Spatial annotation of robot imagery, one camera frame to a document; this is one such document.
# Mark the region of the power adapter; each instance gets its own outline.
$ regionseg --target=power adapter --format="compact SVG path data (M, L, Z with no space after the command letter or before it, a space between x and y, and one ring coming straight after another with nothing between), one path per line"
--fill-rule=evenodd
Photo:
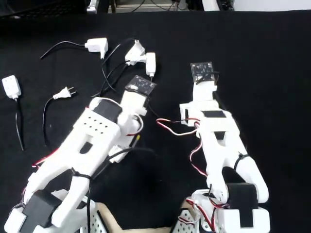
M4 87L5 94L10 99L17 99L21 95L18 80L15 77L15 75L11 75L9 77L3 78L2 84Z
M22 150L24 150L23 139L22 139L22 136L20 135L21 128L22 128L22 114L21 114L20 104L18 101L18 97L21 95L18 80L15 77L15 75L11 75L9 77L3 78L2 84L3 84L4 91L5 91L6 95L10 99L15 100L15 102L16 102L17 111L15 113L15 126L16 126L16 132L17 132L20 147Z

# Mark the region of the white robotic arm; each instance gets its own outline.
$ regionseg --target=white robotic arm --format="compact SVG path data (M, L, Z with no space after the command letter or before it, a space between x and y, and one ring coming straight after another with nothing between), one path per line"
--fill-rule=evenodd
M146 114L145 101L156 86L139 76L135 76L129 85L121 104L107 98L94 98L91 101L59 149L29 177L23 207L12 210L4 227L6 232L70 233L85 226L86 207L79 209L78 206L89 190L92 176L107 157L109 159L109 156L130 147L133 137L143 127L139 115ZM88 151L81 153L86 145ZM111 162L119 162L125 155L126 152L112 156ZM65 195L44 192L52 179L68 169L72 169L74 175ZM92 201L90 210L91 214L96 211ZM44 221L50 221L50 226L36 223L38 216L33 216L39 215L41 218L45 211L48 216Z
M211 224L203 228L205 231L196 224L195 232L267 233L269 212L258 207L258 203L268 200L268 188L255 161L247 154L231 113L219 108L213 99L218 73L213 71L212 63L191 64L191 70L193 101L181 104L180 113L181 119L190 118L182 124L197 128L207 163L209 189L195 191L189 203L202 222ZM225 183L222 175L225 166L234 169L245 183Z

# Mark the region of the black cloth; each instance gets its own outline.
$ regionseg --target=black cloth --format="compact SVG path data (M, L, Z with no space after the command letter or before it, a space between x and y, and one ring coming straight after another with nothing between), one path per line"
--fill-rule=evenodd
M190 63L213 62L221 74L219 97L238 122L248 153L268 185L270 198L262 206L270 212L272 232L306 229L310 216L310 21L310 11L165 12L0 21L0 77L14 74L19 79L26 148L22 152L17 140L15 103L2 90L1 223L19 202L33 172L32 162L49 154L41 132L45 102L64 86L74 86L78 92L48 108L47 135L57 148L103 82L99 54L62 49L42 61L39 57L62 40L84 43L107 37L112 48L136 37L146 51L156 52L157 87L151 106L162 117L179 119L178 105L191 101ZM116 52L110 67L124 60L130 46ZM136 74L146 77L144 64L129 67L117 89L122 92ZM112 93L107 96L120 100ZM132 152L108 167L92 189L92 198L105 203L125 229L172 225L184 198L207 187L188 160L198 139L170 134L156 125L151 113L144 122L139 146L154 149L158 156ZM172 127L190 130L179 124ZM205 167L202 152L195 162ZM237 179L227 169L225 175L227 181ZM59 180L57 185L68 183L70 175Z

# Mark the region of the red and white wire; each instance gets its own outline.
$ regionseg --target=red and white wire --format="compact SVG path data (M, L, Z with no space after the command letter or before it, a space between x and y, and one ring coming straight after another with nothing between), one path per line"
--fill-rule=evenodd
M196 118L186 118L184 120L197 120L197 121L200 121L199 119L196 119ZM185 135L189 135L189 134L193 134L197 131L197 129L195 130L192 130L190 132L186 132L186 133L176 133L175 131L173 131L170 127L168 127L167 125L161 123L161 121L165 121L165 122L171 122L171 123L178 123L178 122L181 122L181 121L184 121L184 120L178 120L178 121L171 121L171 120L168 120L168 119L165 119L165 118L158 118L156 120L156 123L163 127L164 129L167 129L168 131L170 131L172 134L176 135L176 136L185 136Z
M53 155L58 149L56 149L55 151L53 151L51 154L49 154L48 156L43 157L42 159L38 160L37 162L35 162L34 164L32 164L32 167L36 168L39 167L39 165L43 162L45 162L47 160L47 158L49 158L51 155Z
M195 225L198 222L198 220L197 221L189 221L189 220L183 218L182 216L178 216L178 221L185 223L186 225Z
M202 171L200 168L198 168L196 165L193 164L192 162L192 157L193 155L198 152L200 149L202 148L202 141L200 141L200 144L194 149L191 151L190 155L189 155L189 160L191 162L191 165L194 167L194 169L196 169L201 175L207 177L207 174L206 172Z
M205 210L198 204L194 203L194 201L192 199L186 198L186 202L189 203L191 206L195 206L197 207L197 209L201 212L201 214L203 215L203 217L205 218L205 221L207 222L207 224L209 225L209 227L211 228L212 231L215 231L211 221L209 220L207 213L205 212Z

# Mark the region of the black cable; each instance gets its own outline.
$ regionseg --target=black cable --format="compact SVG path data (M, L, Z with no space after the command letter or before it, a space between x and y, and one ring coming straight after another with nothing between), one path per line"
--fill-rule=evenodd
M83 44L77 44L71 41L61 41L58 42L56 45L53 45L49 50L47 50L41 57L40 59L42 60L45 56L47 56L55 47L62 45L62 44L71 44L71 45L75 45L75 46L79 46L79 47L84 47Z
M154 154L155 156L157 156L157 154L155 153L154 150L152 149L149 149L149 148L141 148L141 147L130 147L130 148L126 148L126 149L123 149L111 156L108 157L109 160L111 160L112 158L115 158L117 157L118 155L120 154L123 154L125 152L131 152L131 151L134 151L134 150L137 150L137 151L144 151L144 152L149 152L149 153L152 153ZM100 171L98 172L95 172L95 175L93 177L93 180L96 180L98 178L98 176L106 169L107 165L105 165Z
M91 187L92 187L92 182L93 179L92 177L85 175L85 174L81 174L80 172L76 171L73 169L73 167L71 168L72 171L72 175L73 176L77 176L77 177L83 177L86 179L89 179L89 185L88 185L88 194L87 196L87 201L86 201L86 216L87 216L87 233L91 233L91 214L90 214L90 205L91 205Z
M211 191L212 191L212 184L210 184L210 186L209 186L209 191L208 191L207 197L210 196Z
M157 154L152 150L152 149L149 149L149 148L139 148L139 147L130 147L130 148L126 148L124 150L121 150L111 156L109 156L109 160L120 155L120 154L123 154L125 152L131 152L131 151L134 151L134 150L138 150L138 151L145 151L145 152L149 152L149 153L152 153L154 154L155 156L157 156ZM107 166L104 166L102 168L102 170L100 172L98 172L96 174L96 176L94 177L91 177L91 176L88 176L88 175L85 175L85 174L81 174L79 173L78 171L75 171L73 168L71 168L71 171L73 173L73 176L77 176L77 177L84 177L86 179L89 179L89 188L88 188L88 194L87 194L87 202L86 202L86 214L87 214L87 233L90 233L91 232L91 217L90 217L90 203L91 203L91 187L92 187L92 183L93 181L103 172L103 170L106 168Z
M161 118L161 117L159 116L159 114L156 113L155 110L153 110L153 108L151 107L151 105L150 105L151 97L150 97L150 96L147 96L147 95L145 95L144 93L138 92L137 90L134 90L134 89L127 89L126 91L128 91L128 92L135 92L135 93L137 93L137 94L140 94L140 95L146 97L147 102L148 102L147 107L149 107L150 111L155 115L155 117Z
M107 83L108 86L111 88L111 90L113 90L114 92L117 92L117 90L114 89L114 88L110 85L110 82L108 81L108 77L112 74L112 72L113 72L115 69L116 69L116 68L112 69L112 70L109 72L108 76L106 76L105 71L104 71L104 66L102 66L102 72L103 72L105 81L104 81L104 83L103 83L103 85L102 85L101 92L100 92L100 96L101 96L101 94L102 94L103 87L104 87L104 85L105 85L106 83Z
M171 7L174 5L174 3L175 2L173 2L172 4L171 4L171 6L169 7L169 9L165 9L164 7L162 7L162 6L159 6L158 4L156 4L155 2L154 2L154 0L150 0L154 5L156 5L157 7L159 7L159 8L161 8L162 10L165 10L165 11L170 11L170 9L171 9Z
M155 110L152 109L152 107L151 107L151 105L150 105L150 102L148 103L148 107L149 107L150 111L155 115L155 117L161 118L161 117L159 116L159 114L156 113Z
M23 119L22 119L23 115L22 115L22 112L21 112L21 107L20 107L18 99L16 98L14 100L16 102L15 127L16 127L16 132L17 132L20 148L21 148L21 150L24 150L24 143L23 143L23 139L22 139L22 136L21 136L22 126L23 126L22 125L22 123L23 123Z
M124 65L124 67L122 68L122 70L121 70L119 76L111 83L112 86L115 85L115 84L117 83L117 81L121 78L121 76L122 76L123 72L126 70L126 68L128 68L128 64L125 64L125 65ZM106 87L106 88L104 89L104 91L103 91L103 94L104 94L105 92L107 92L108 90L109 90L109 87Z
M46 121L47 108L48 108L49 103L52 100L53 100L53 97L49 98L49 100L45 103L44 109L43 109L43 116L42 116L42 133L43 133L44 144L47 148L50 148L50 144L49 144L47 136L46 136L45 121Z
M145 1L146 0L142 0L142 3L138 7L136 7L133 11L131 11L131 12L135 12L138 8L140 8L145 3Z
M115 51L123 44L126 44L127 42L130 42L132 40L136 40L135 38L131 37L131 38L127 38L123 41L121 41L117 46L115 46L115 48L107 55L107 57L104 59L102 66L108 61L108 59L115 53Z
M99 97L103 96L103 94L104 94L107 90L109 90L109 88L111 88L112 90L114 90L115 92L117 92L116 89L114 89L112 86L119 80L119 78L121 77L121 75L122 75L122 73L124 72L124 70L126 69L126 67L128 67L128 64L126 64L126 63L127 63L127 61L124 61L124 62L119 63L118 65L116 65L115 67L113 67L113 69L109 72L109 74L108 74L107 76L104 75L105 81L104 81L104 83L103 83L103 85L102 85L102 87L101 87L101 91L99 92ZM122 65L124 65L124 64L125 64L125 66L124 66L124 68L122 69L122 71L121 71L120 75L118 76L118 78L117 78L112 84L110 84L110 82L108 81L108 78L110 77L110 75L112 75L112 73L115 72L115 71L117 70L117 68L119 68L120 66L122 66ZM104 86L105 86L106 83L108 84L108 87L104 90Z

